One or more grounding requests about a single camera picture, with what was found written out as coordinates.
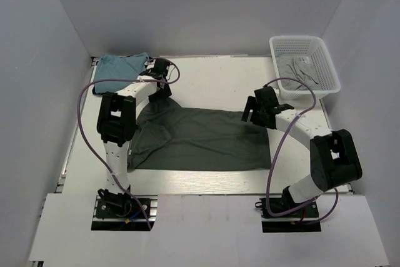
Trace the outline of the dark grey t-shirt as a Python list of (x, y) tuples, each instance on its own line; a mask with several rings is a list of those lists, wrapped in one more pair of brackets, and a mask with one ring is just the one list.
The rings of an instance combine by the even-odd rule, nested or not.
[(127, 170), (269, 169), (267, 130), (241, 117), (240, 112), (185, 108), (171, 98), (148, 103), (136, 120)]

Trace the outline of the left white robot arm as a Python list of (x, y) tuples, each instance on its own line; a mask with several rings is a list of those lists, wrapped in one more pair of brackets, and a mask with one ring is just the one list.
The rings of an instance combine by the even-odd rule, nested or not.
[(124, 194), (130, 190), (127, 160), (130, 142), (138, 128), (136, 108), (145, 100), (153, 102), (172, 95), (167, 78), (173, 65), (168, 59), (156, 58), (150, 68), (125, 88), (102, 96), (97, 132), (106, 151), (106, 189), (112, 193)]

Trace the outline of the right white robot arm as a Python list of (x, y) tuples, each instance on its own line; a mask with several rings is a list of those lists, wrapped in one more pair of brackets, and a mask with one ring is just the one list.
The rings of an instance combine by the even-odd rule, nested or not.
[(290, 216), (302, 212), (305, 202), (363, 175), (349, 131), (324, 128), (290, 104), (280, 104), (270, 86), (255, 90), (254, 96), (247, 98), (242, 120), (281, 131), (309, 150), (310, 174), (282, 191), (282, 208)]

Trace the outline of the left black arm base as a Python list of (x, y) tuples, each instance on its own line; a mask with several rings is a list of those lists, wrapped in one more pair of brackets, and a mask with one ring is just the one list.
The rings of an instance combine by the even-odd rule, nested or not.
[(92, 231), (150, 231), (157, 215), (155, 197), (135, 201), (127, 194), (97, 191), (91, 222)]

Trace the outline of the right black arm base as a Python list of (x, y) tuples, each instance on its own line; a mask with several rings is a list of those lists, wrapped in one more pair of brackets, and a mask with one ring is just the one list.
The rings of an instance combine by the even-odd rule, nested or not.
[(310, 201), (307, 205), (291, 213), (284, 212), (293, 209), (299, 204), (289, 198), (289, 191), (284, 189), (282, 195), (269, 197), (270, 211), (267, 208), (266, 197), (255, 202), (254, 207), (261, 212), (261, 226), (263, 233), (318, 233), (321, 232), (319, 221), (319, 210), (316, 200)]

